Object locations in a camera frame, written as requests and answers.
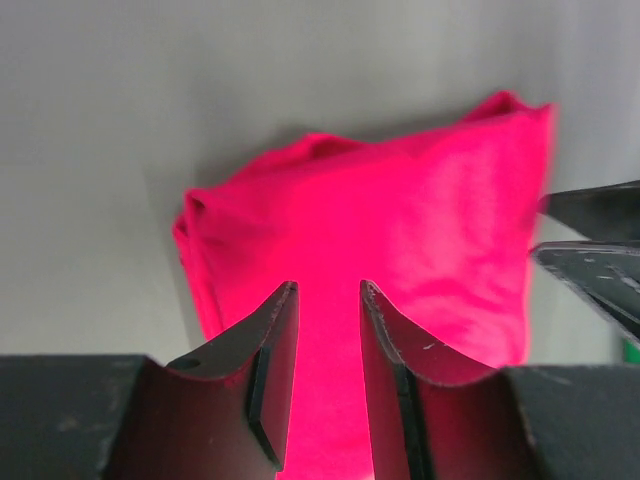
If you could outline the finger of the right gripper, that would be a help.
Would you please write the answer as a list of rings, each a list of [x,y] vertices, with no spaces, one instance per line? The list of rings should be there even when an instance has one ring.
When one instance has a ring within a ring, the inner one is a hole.
[[[638,180],[545,195],[539,209],[590,240],[639,240]]]
[[[639,243],[637,241],[544,242],[533,259],[630,343],[639,343]]]

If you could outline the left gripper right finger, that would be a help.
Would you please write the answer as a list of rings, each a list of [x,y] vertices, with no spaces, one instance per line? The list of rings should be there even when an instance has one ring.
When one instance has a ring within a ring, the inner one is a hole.
[[[361,285],[361,342],[379,479],[635,479],[635,365],[495,369]]]

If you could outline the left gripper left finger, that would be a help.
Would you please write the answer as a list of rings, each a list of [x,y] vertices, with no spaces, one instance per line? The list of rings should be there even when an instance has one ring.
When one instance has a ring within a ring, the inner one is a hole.
[[[285,464],[298,288],[160,364],[145,355],[1,360],[5,479],[272,479]]]

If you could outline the red t shirt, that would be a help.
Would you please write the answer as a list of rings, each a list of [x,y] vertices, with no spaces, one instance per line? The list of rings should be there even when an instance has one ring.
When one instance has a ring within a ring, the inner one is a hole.
[[[492,95],[460,121],[382,142],[312,133],[186,191],[174,226],[206,338],[299,287],[285,479],[369,479],[359,286],[492,367],[529,351],[528,254],[552,105]]]

